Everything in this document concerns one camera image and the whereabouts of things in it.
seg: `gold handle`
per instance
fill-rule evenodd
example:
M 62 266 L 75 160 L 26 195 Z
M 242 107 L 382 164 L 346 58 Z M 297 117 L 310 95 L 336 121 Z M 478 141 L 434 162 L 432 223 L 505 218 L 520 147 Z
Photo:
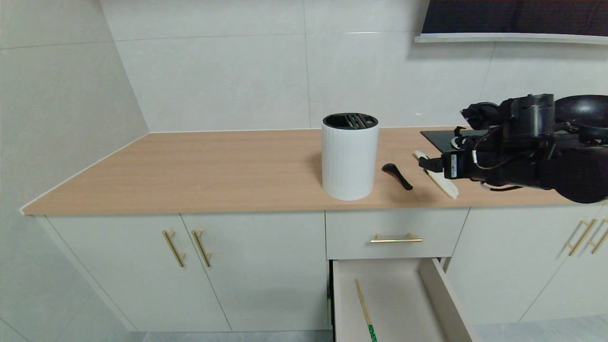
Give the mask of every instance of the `gold handle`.
M 209 262 L 209 259 L 211 259 L 211 252 L 205 253 L 205 249 L 202 247 L 199 235 L 202 235 L 202 231 L 192 231 L 192 236 L 194 237 L 194 241 L 196 241 L 198 250 L 201 251 L 202 258 L 205 260 L 205 264 L 207 265 L 207 267 L 211 267 L 211 263 Z
M 370 240 L 371 243 L 393 243 L 393 242 L 422 242 L 422 239 L 416 239 L 412 233 L 407 233 L 406 239 L 381 239 L 380 234 L 376 234 L 376 238 Z
M 184 262 L 182 260 L 186 257 L 186 252 L 178 254 L 175 250 L 175 246 L 173 246 L 173 242 L 171 242 L 171 238 L 175 235 L 175 231 L 173 229 L 171 229 L 170 232 L 162 231 L 162 235 L 165 237 L 167 244 L 169 244 L 169 248 L 171 248 L 171 252 L 173 252 L 173 256 L 175 257 L 175 260 L 178 261 L 179 266 L 184 267 Z
M 605 218 L 603 220 L 603 222 L 608 223 L 608 218 Z M 595 243 L 593 241 L 591 241 L 591 239 L 589 239 L 589 242 L 587 242 L 589 245 L 593 246 L 593 249 L 591 250 L 591 254 L 595 254 L 595 252 L 598 251 L 598 249 L 602 246 L 602 243 L 604 243 L 604 241 L 606 241 L 606 237 L 608 237 L 608 229 L 606 230 L 606 232 L 604 233 L 604 235 L 602 235 L 602 237 L 600 238 L 599 242 Z
M 568 256 L 573 256 L 574 253 L 576 253 L 576 250 L 581 246 L 582 241 L 585 240 L 585 238 L 587 238 L 587 235 L 589 235 L 591 228 L 593 228 L 593 226 L 595 226 L 596 222 L 597 222 L 596 219 L 591 220 L 591 222 L 581 220 L 581 223 L 583 225 L 586 225 L 587 229 L 585 229 L 585 231 L 583 232 L 581 237 L 578 239 L 578 241 L 574 245 L 572 245 L 570 242 L 566 242 L 566 246 L 570 247 L 570 252 L 568 253 Z

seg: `wooden countertop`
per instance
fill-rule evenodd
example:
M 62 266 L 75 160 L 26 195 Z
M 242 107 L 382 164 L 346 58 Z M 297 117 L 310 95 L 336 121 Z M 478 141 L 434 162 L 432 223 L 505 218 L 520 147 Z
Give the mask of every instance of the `wooden countertop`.
M 439 151 L 421 130 L 382 128 L 373 192 L 340 201 L 321 186 L 321 130 L 150 133 L 23 208 L 30 215 L 307 211 L 572 203 L 555 191 L 497 193 L 456 180 L 452 200 L 418 167 L 414 150 Z M 404 190 L 382 165 L 395 163 Z

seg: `green chopstick tip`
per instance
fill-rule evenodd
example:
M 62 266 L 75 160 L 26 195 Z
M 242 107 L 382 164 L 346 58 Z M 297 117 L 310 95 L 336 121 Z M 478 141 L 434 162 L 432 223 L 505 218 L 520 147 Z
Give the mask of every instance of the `green chopstick tip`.
M 367 326 L 367 328 L 370 329 L 371 342 L 378 342 L 378 339 L 376 338 L 376 332 L 374 331 L 374 326 L 370 324 Z

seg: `drawer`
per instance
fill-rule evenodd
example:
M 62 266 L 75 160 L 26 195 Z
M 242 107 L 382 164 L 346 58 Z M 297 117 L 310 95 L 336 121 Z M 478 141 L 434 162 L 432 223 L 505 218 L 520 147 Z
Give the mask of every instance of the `drawer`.
M 328 211 L 327 259 L 451 256 L 468 212 L 469 208 Z M 377 234 L 401 242 L 371 243 Z
M 378 341 L 477 341 L 435 258 L 334 260 L 330 273 L 335 342 L 371 341 L 355 279 Z

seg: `cable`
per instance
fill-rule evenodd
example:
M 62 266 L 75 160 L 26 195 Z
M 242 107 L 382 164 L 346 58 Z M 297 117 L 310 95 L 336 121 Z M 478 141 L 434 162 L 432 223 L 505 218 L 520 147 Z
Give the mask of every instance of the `cable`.
M 509 158 L 506 161 L 503 161 L 503 162 L 501 162 L 501 163 L 499 163 L 497 165 L 491 166 L 491 167 L 481 166 L 477 162 L 477 146 L 479 146 L 479 143 L 481 143 L 485 139 L 488 139 L 492 134 L 494 134 L 497 131 L 501 130 L 505 125 L 506 125 L 506 121 L 502 122 L 500 125 L 496 126 L 492 130 L 489 130 L 486 134 L 484 134 L 481 138 L 479 138 L 478 141 L 475 142 L 475 145 L 473 146 L 473 151 L 471 151 L 471 156 L 473 157 L 473 163 L 475 163 L 475 166 L 477 166 L 479 169 L 482 169 L 482 170 L 492 170 L 492 169 L 497 168 L 498 166 L 502 166 L 502 165 L 504 165 L 504 164 L 512 161 L 516 157 L 519 157 L 519 155 L 513 156 L 512 158 Z
M 518 186 L 518 185 L 513 185 L 513 186 L 509 186 L 509 187 L 489 187 L 486 185 L 486 182 L 481 182 L 479 184 L 482 186 L 482 188 L 488 189 L 490 191 L 495 191 L 495 192 L 504 192 L 504 191 L 511 191 L 511 190 L 517 190 L 517 189 L 523 188 L 523 186 Z

